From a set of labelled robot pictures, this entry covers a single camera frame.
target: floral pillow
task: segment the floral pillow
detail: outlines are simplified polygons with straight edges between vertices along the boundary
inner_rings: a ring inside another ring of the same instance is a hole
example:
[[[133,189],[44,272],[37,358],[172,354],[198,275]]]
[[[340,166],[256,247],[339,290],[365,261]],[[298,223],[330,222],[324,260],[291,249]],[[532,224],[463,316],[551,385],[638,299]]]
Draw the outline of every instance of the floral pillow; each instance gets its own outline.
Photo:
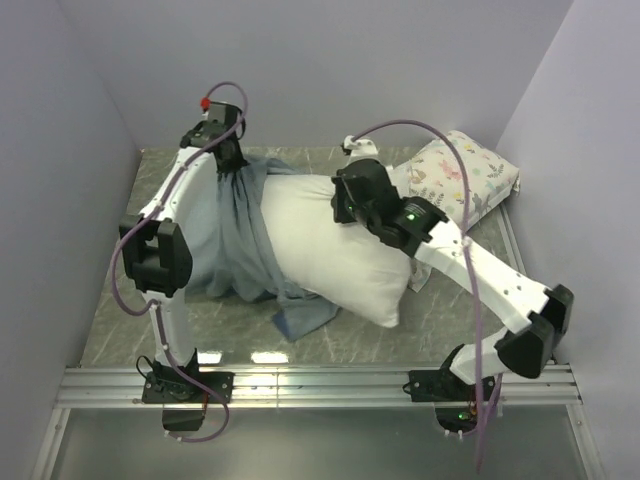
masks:
[[[504,158],[457,131],[447,138],[467,169],[471,202],[469,226],[520,188],[519,170]],[[464,189],[458,163],[442,140],[434,140],[407,164],[410,193],[429,200],[458,225],[462,224]]]

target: white wall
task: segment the white wall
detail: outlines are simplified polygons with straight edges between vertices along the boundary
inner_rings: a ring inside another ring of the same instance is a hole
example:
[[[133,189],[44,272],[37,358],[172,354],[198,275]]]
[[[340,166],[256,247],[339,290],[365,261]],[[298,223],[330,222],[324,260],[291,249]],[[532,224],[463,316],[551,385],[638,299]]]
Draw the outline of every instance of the white wall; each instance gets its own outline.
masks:
[[[0,4],[1,477],[27,478],[79,361],[137,151],[55,2]]]
[[[235,80],[246,144],[335,145],[381,120],[494,146],[570,0],[59,0],[141,146],[175,146]],[[238,101],[237,96],[223,98]],[[387,144],[424,143],[412,129]]]
[[[638,7],[575,0],[498,147],[529,273],[576,294],[564,353],[613,479],[640,478]]]

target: glass panel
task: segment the glass panel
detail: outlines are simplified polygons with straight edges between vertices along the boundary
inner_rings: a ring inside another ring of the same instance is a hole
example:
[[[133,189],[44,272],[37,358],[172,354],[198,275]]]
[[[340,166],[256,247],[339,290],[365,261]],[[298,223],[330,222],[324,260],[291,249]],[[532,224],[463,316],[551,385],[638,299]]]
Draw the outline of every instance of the glass panel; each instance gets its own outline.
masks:
[[[429,408],[236,410],[223,436],[196,445],[164,438],[159,411],[76,410],[53,478],[586,478],[564,407],[505,408],[487,433],[476,477],[475,439],[445,438]]]

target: blue-gray cloth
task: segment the blue-gray cloth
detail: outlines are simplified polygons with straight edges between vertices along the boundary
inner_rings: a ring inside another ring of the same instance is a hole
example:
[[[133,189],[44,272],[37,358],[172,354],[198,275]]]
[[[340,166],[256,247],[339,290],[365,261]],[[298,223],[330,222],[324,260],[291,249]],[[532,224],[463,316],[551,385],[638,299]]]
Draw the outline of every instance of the blue-gray cloth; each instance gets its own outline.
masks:
[[[211,179],[183,223],[193,256],[187,293],[205,290],[217,298],[233,292],[248,302],[276,297],[282,311],[272,320],[294,341],[335,317],[338,307],[285,279],[262,218],[267,175],[297,172],[274,158],[245,157],[249,165]]]

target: gray marble tile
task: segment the gray marble tile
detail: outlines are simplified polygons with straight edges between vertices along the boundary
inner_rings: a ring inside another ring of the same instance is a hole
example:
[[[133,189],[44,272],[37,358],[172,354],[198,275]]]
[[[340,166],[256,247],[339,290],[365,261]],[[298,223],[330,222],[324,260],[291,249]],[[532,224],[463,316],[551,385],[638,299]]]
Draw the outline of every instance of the gray marble tile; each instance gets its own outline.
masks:
[[[381,150],[384,163],[402,163],[415,148]],[[339,148],[246,148],[247,154],[281,158],[304,172],[333,174],[346,164]],[[136,178],[128,206],[139,211],[156,192],[171,169],[175,151],[148,149]],[[502,239],[499,212],[483,218],[471,236],[498,258],[507,261]],[[126,279],[122,267],[117,270],[118,284],[128,304],[141,307],[142,299]],[[221,351],[228,363],[248,363],[256,351],[286,353],[293,364],[425,362],[440,363],[460,343],[473,341],[475,324],[471,296],[453,281],[434,271],[419,293],[407,291],[401,302],[401,322],[394,329],[384,329],[341,311],[325,327],[298,342],[289,343],[271,323],[278,311],[275,301],[248,304],[238,298],[211,300],[194,297],[188,300],[189,322],[200,351]],[[495,331],[498,319],[483,310],[485,331]],[[82,363],[85,366],[132,365],[138,355],[153,356],[154,340],[150,319],[130,317],[111,297],[105,282],[102,297]]]

